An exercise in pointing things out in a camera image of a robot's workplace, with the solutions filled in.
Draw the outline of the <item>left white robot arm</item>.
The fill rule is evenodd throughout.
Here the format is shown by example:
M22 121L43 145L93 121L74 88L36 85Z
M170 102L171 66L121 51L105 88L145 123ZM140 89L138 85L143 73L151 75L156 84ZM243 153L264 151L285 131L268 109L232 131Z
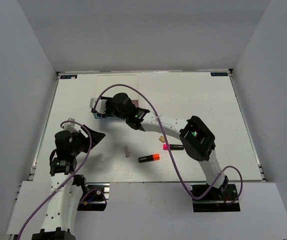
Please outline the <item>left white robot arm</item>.
M74 225L81 200L89 195L86 178L77 174L77 156L88 155L106 135L86 125L80 130L74 121L65 122L54 136L55 150L50 155L50 195L45 201L46 214L33 240L74 240Z

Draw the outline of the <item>small tan eraser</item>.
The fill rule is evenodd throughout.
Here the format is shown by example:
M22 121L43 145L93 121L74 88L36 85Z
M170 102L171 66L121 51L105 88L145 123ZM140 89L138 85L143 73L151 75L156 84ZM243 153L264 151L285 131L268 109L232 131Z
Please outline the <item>small tan eraser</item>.
M165 143L165 142L166 142L164 136L160 136L160 137L159 137L159 140L160 140L162 143Z

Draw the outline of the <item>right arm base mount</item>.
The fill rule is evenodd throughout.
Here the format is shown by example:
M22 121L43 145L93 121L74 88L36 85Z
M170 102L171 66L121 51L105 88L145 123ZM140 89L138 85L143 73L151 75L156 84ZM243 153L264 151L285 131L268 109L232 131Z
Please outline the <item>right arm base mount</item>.
M207 195L200 200L192 200L192 208L194 213L226 213L240 212L239 201L235 184L229 183L223 195L216 198L208 192Z

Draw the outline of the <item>pink cap highlighter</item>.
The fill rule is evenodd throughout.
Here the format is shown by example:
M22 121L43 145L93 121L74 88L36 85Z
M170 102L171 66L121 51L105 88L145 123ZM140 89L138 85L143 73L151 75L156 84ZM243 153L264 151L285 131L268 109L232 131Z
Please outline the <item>pink cap highlighter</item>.
M184 146L181 144L170 144L169 146L163 144L163 150L182 151L184 150Z

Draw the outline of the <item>grey eraser stick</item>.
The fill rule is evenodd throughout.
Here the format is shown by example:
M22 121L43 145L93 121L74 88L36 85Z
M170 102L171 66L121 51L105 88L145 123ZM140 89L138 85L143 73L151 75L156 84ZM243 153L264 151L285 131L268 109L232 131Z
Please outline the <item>grey eraser stick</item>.
M124 146L123 150L124 150L125 157L129 158L130 157L129 148L127 146Z

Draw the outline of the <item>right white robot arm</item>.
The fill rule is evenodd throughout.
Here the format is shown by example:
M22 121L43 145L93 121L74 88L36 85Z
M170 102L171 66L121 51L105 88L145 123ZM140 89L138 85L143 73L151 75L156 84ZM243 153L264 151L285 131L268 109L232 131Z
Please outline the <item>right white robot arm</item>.
M101 97L95 109L102 118L122 119L134 130L165 134L181 141L186 154L196 160L206 177L209 191L204 199L222 199L228 192L228 177L222 172L215 152L215 136L197 116L188 120L157 115L140 108L124 92Z

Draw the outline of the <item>small blue drawer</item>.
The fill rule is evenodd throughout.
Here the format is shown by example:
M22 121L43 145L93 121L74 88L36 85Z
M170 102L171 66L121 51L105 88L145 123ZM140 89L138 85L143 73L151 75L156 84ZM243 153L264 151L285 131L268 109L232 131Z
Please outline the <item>small blue drawer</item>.
M99 112L97 112L96 110L92 110L91 112L92 112L93 117L94 117L95 119L106 119L106 118L108 118L108 116L107 116L106 114L104 114L104 113L99 113Z

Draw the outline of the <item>orange cap highlighter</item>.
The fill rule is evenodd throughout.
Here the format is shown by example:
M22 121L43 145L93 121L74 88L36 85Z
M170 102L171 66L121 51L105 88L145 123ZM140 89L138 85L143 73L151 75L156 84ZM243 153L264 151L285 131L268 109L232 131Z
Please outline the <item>orange cap highlighter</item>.
M153 162L153 161L158 161L160 160L160 155L157 154L151 154L151 155L147 155L147 156L142 156L138 158L138 162L139 163L147 163L147 162Z

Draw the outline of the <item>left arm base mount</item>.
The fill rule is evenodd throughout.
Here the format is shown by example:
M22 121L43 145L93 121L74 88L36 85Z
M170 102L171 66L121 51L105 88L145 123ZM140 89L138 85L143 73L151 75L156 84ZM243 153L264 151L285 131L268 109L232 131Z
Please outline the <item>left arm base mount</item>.
M110 183L88 183L77 210L79 212L103 212L109 200Z

